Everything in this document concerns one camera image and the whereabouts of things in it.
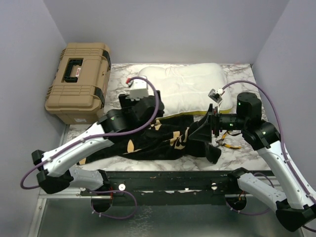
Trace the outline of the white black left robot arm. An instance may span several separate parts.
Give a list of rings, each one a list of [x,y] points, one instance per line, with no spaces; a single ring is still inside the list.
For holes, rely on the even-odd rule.
[[[100,169],[83,170],[76,164],[97,151],[140,134],[151,121],[164,113],[158,90],[138,101],[132,101],[125,94],[121,94],[119,100],[121,109],[109,110],[70,142],[51,151],[32,152],[33,163],[39,170],[38,184],[47,194],[55,194],[68,187],[86,188],[99,195],[105,194],[109,189],[105,172]]]

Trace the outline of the black yellow flower pillowcase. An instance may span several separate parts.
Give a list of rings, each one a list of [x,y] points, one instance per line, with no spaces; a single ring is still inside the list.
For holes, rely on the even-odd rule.
[[[132,160],[176,160],[183,156],[206,158],[217,163],[221,150],[209,143],[190,140],[199,127],[193,115],[154,120],[150,127],[127,137],[117,137],[111,147],[101,149],[79,161],[79,165],[120,156]]]

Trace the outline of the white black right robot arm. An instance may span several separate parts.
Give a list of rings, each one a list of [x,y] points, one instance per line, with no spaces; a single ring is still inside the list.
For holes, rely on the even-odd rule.
[[[241,131],[244,140],[270,167],[282,191],[260,181],[244,168],[228,174],[228,190],[232,193],[243,190],[255,196],[276,214],[283,227],[294,232],[316,218],[316,192],[282,147],[276,127],[262,120],[261,107],[261,100],[251,92],[237,96],[235,114],[220,114],[210,105],[188,139],[210,144],[212,137],[218,137],[223,130]]]

